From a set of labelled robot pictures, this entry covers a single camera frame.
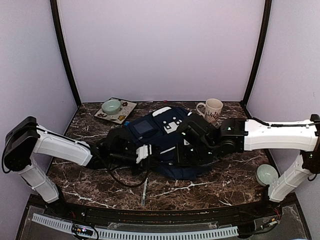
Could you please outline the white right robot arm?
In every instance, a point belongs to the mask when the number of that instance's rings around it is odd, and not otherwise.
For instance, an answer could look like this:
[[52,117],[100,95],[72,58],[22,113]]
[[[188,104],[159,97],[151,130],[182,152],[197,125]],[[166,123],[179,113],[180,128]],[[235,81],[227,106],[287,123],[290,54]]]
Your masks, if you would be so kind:
[[199,167],[215,158],[260,149],[294,149],[299,154],[293,164],[267,185],[266,198],[255,205],[255,213],[266,217],[304,180],[320,173],[320,117],[296,122],[264,122],[257,118],[225,119],[219,127],[195,114],[187,116],[176,129],[187,142],[178,147],[179,160]]

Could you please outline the navy blue student backpack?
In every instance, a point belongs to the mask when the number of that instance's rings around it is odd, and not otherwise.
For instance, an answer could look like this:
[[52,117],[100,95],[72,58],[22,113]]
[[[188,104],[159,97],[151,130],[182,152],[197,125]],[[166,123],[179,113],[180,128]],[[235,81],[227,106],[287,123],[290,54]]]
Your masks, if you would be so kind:
[[151,145],[153,160],[150,168],[174,180],[195,180],[213,169],[213,165],[202,166],[196,158],[183,161],[178,149],[188,149],[186,141],[177,128],[192,112],[182,107],[165,106],[150,112],[132,122],[125,128],[135,146]]

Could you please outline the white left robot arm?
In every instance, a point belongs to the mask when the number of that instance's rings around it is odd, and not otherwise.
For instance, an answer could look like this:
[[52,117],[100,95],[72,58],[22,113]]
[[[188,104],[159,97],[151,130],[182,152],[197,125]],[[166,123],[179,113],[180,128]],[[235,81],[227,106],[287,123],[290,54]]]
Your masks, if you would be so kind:
[[88,144],[52,132],[37,123],[33,116],[25,118],[5,137],[1,166],[5,174],[18,173],[42,199],[51,204],[51,210],[60,218],[67,218],[70,206],[63,201],[63,194],[41,170],[32,154],[43,154],[64,159],[88,169],[110,169],[113,161],[124,165],[148,164],[152,155],[151,145],[128,149],[116,136],[107,145],[106,140]]

